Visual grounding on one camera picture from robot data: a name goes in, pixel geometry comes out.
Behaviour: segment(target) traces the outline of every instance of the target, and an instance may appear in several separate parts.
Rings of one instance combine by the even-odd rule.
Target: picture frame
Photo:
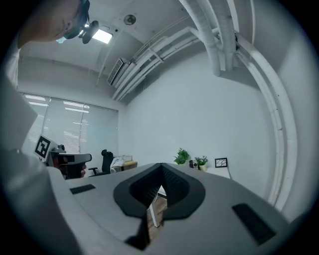
[[[215,168],[228,167],[227,157],[216,158]]]

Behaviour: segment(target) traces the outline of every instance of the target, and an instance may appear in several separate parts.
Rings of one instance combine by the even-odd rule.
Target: window blind
[[[110,109],[85,105],[80,132],[80,151],[92,155],[87,162],[87,169],[102,168],[102,150],[106,149],[118,155],[118,112]],[[93,173],[86,171],[86,176]]]
[[[29,94],[23,94],[22,97],[28,104],[30,104],[31,108],[37,113],[37,117],[27,137],[25,138],[24,144],[22,146],[22,152],[24,154],[36,157],[36,155],[33,152],[36,146],[36,142],[38,141],[38,138],[42,132],[42,126],[45,112],[49,103],[49,97],[40,97]]]
[[[46,112],[43,135],[63,144],[67,153],[80,153],[80,123],[84,105],[61,99],[51,99]]]

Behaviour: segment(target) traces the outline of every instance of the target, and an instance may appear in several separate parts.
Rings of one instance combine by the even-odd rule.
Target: human hand
[[[65,156],[63,157],[63,162],[64,163],[62,163],[62,164],[66,164],[68,162],[67,157],[65,157]],[[66,175],[65,165],[61,165],[61,163],[59,164],[58,157],[53,158],[53,165],[55,168],[59,169],[63,175]],[[86,165],[83,165],[82,171],[81,171],[81,178],[84,177],[84,175],[85,175],[85,169],[86,169]]]

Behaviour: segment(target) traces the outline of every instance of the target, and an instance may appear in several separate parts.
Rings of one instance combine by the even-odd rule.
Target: office chair
[[[96,172],[96,169],[98,169],[98,167],[89,168],[89,170],[93,170],[93,172],[94,172],[94,175],[92,175],[92,176],[99,176],[99,175],[111,173],[110,166],[111,166],[111,163],[112,163],[113,158],[114,158],[113,153],[104,149],[104,150],[102,150],[101,155],[103,156],[102,172],[101,173]]]

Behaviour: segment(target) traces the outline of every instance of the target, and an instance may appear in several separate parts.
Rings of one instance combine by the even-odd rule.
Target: round ceiling vent
[[[127,15],[125,18],[124,18],[124,23],[126,25],[133,25],[134,23],[136,22],[136,17],[134,15]]]

